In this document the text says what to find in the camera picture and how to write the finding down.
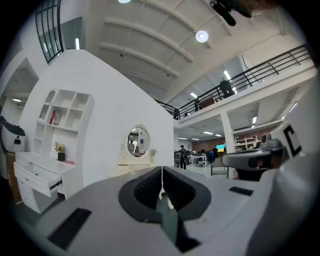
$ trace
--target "small plant pot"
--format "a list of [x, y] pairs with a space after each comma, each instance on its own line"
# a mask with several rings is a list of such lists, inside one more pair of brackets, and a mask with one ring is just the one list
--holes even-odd
[[58, 152], [58, 160], [59, 161], [65, 161], [66, 160], [66, 154]]

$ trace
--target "monitor screen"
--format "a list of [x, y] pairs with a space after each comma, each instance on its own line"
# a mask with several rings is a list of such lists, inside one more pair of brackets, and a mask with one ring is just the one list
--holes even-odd
[[223, 152], [225, 149], [225, 144], [222, 145], [216, 145], [216, 148], [218, 149], [218, 152]]

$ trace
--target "open drawer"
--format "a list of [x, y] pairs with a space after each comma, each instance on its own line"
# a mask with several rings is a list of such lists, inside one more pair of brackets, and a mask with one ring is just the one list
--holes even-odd
[[33, 163], [19, 165], [14, 162], [14, 174], [26, 186], [51, 197], [52, 192], [62, 187], [62, 176]]

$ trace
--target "white vanity desk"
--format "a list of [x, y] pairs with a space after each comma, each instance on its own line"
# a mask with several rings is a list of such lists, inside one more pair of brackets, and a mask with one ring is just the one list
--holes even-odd
[[[57, 197], [67, 200], [83, 188], [82, 159], [93, 96], [69, 90], [52, 90], [40, 109], [35, 124], [32, 152], [15, 154], [14, 174], [23, 203], [42, 213]], [[59, 112], [59, 122], [52, 122]], [[54, 143], [65, 145], [66, 160], [56, 160]]]

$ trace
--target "round ceiling lamp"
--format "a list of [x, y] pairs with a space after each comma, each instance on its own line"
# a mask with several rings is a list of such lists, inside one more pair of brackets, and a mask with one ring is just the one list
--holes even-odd
[[204, 43], [209, 39], [209, 35], [206, 31], [200, 30], [195, 34], [195, 39], [200, 43]]

